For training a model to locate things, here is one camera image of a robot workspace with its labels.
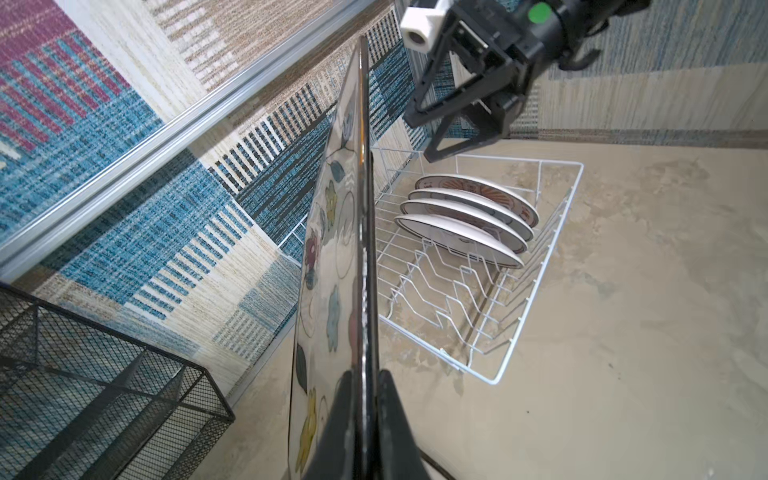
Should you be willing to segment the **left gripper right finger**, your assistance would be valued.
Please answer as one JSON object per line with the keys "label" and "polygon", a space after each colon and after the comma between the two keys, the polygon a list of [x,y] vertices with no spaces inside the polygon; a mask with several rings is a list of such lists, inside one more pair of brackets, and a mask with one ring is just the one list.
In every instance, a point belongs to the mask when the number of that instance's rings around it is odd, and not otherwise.
{"label": "left gripper right finger", "polygon": [[378,374],[377,418],[380,478],[429,480],[390,371]]}

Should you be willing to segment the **white round plate two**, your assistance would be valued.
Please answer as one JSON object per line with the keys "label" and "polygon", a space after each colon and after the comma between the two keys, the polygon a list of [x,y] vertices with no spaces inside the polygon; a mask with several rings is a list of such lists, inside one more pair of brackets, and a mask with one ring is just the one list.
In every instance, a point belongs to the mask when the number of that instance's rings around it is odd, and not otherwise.
{"label": "white round plate two", "polygon": [[479,208],[457,201],[440,199],[406,200],[400,204],[400,211],[403,214],[441,215],[459,220],[485,231],[516,254],[521,254],[528,250],[527,241],[510,226]]}

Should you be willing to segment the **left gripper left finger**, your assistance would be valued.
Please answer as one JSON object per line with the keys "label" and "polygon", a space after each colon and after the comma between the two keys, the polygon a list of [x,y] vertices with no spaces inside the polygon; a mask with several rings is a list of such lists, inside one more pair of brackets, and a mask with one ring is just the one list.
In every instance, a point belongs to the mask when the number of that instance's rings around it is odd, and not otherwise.
{"label": "left gripper left finger", "polygon": [[315,453],[302,479],[351,479],[355,462],[355,410],[353,372],[346,371],[338,388]]}

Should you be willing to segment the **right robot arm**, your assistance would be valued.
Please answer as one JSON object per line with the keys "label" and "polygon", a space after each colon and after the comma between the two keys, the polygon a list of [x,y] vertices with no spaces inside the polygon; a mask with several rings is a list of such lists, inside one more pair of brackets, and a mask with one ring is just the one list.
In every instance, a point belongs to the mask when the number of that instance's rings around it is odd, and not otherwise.
{"label": "right robot arm", "polygon": [[[404,115],[410,127],[440,124],[424,151],[430,162],[491,145],[510,132],[534,82],[551,66],[581,71],[600,56],[584,41],[647,1],[521,1],[508,11],[496,1],[415,1],[400,21],[406,48],[427,64]],[[425,102],[443,62],[455,54],[469,80]]]}

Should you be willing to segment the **white round plate one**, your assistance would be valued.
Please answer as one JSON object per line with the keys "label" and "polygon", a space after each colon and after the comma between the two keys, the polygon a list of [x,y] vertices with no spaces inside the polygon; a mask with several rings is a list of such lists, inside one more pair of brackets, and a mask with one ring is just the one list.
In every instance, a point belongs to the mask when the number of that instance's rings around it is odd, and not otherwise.
{"label": "white round plate one", "polygon": [[403,230],[431,240],[451,252],[481,258],[504,268],[522,269],[525,263],[509,247],[485,231],[441,215],[402,214],[394,222]]}

